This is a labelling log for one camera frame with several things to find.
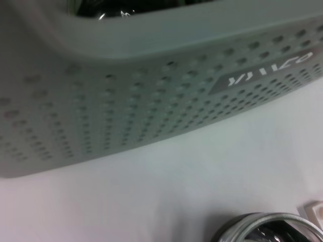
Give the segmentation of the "glass teacup with black holder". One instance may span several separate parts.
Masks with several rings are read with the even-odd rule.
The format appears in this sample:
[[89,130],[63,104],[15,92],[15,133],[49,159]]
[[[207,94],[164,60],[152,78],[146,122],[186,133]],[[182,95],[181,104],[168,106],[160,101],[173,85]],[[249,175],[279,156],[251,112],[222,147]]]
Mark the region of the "glass teacup with black holder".
[[71,16],[102,20],[126,18],[140,13],[140,10],[126,0],[68,0],[67,12]]
[[323,242],[323,231],[290,213],[249,213],[229,220],[210,242]]

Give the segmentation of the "grey-green perforated storage bin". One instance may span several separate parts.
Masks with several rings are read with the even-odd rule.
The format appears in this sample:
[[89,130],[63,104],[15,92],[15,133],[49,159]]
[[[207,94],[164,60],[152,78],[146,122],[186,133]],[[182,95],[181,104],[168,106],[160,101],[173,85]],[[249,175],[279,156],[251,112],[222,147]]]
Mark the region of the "grey-green perforated storage bin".
[[0,0],[0,179],[178,136],[323,78],[323,0],[82,8]]

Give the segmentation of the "white flat plate brick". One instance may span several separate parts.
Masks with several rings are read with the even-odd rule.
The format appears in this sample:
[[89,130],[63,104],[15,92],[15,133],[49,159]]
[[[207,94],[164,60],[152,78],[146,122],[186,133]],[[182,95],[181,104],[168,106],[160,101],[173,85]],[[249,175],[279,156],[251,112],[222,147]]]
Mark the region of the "white flat plate brick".
[[323,220],[323,201],[307,201],[297,207],[301,217],[308,220]]

